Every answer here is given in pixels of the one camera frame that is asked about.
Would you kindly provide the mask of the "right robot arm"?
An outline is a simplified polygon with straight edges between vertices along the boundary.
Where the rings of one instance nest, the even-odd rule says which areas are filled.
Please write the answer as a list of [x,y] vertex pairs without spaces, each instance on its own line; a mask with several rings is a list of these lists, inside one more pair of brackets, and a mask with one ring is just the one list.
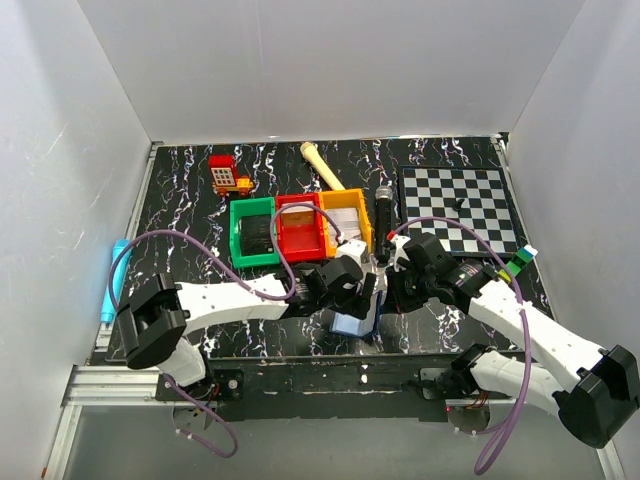
[[620,345],[606,350],[518,302],[492,266],[458,261],[432,234],[391,233],[388,240],[394,261],[387,270],[387,298],[398,311],[412,312],[436,298],[530,350],[534,362],[526,373],[523,362],[474,344],[428,387],[446,395],[516,397],[527,380],[527,403],[556,415],[575,438],[596,449],[638,411],[639,371],[630,351]]

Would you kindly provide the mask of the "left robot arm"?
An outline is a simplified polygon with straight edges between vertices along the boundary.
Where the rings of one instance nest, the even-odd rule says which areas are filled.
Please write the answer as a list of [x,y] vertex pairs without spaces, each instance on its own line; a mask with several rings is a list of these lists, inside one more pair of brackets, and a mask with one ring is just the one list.
[[188,336],[211,326],[248,320],[281,320],[330,310],[364,321],[376,275],[349,256],[324,265],[307,264],[294,279],[268,274],[236,282],[194,284],[158,274],[119,307],[116,326],[131,370],[157,367],[181,387],[205,379],[207,368]]

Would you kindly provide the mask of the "navy blue card holder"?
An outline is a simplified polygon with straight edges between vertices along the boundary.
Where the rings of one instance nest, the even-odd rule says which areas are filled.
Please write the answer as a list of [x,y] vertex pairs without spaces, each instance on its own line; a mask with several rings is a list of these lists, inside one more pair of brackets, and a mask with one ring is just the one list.
[[349,337],[367,337],[378,327],[381,316],[380,309],[383,300],[384,294],[382,292],[378,292],[371,300],[370,309],[364,319],[336,312],[329,327],[329,331],[333,334]]

